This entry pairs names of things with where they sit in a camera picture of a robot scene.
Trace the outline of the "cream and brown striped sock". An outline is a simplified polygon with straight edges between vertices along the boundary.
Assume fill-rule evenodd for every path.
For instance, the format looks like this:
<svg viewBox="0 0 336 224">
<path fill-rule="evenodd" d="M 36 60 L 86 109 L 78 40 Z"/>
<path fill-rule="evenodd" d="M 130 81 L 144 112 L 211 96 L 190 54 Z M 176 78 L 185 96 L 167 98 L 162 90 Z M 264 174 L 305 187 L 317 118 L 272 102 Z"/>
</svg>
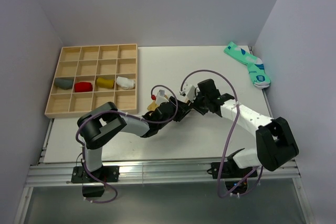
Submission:
<svg viewBox="0 0 336 224">
<path fill-rule="evenodd" d="M 193 107 L 193 102 L 190 101 L 190 100 L 185 100 L 184 103 L 187 104 L 187 106 L 190 107 L 190 108 Z"/>
</svg>

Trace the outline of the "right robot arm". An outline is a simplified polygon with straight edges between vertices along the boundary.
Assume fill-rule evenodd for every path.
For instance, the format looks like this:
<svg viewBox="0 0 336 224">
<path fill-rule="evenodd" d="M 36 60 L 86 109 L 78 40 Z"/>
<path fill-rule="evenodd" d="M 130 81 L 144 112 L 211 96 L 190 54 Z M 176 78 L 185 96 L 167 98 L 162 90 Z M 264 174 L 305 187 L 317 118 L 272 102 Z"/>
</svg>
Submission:
<svg viewBox="0 0 336 224">
<path fill-rule="evenodd" d="M 221 94 L 214 80 L 207 79 L 191 87 L 187 97 L 200 114 L 212 112 L 231 120 L 231 136 L 239 125 L 255 141 L 253 148 L 241 148 L 225 157 L 218 168 L 220 175 L 243 177 L 246 169 L 255 167 L 275 171 L 299 154 L 299 148 L 286 119 L 262 115 L 238 102 L 236 94 Z"/>
</svg>

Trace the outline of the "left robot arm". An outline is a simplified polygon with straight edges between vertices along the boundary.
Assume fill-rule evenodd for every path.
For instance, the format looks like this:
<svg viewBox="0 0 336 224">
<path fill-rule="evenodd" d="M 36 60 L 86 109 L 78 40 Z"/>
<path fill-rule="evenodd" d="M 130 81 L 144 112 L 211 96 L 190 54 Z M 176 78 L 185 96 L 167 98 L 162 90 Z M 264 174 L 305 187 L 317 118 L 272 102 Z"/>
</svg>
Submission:
<svg viewBox="0 0 336 224">
<path fill-rule="evenodd" d="M 170 97 L 155 110 L 147 112 L 140 118 L 126 115 L 117 109 L 113 102 L 107 102 L 77 121 L 79 133 L 83 138 L 84 157 L 81 166 L 73 168 L 73 184 L 117 182 L 119 166 L 103 166 L 102 148 L 118 133 L 130 133 L 148 138 L 158 133 L 170 121 L 181 121 L 192 109 L 192 103 L 182 102 Z"/>
</svg>

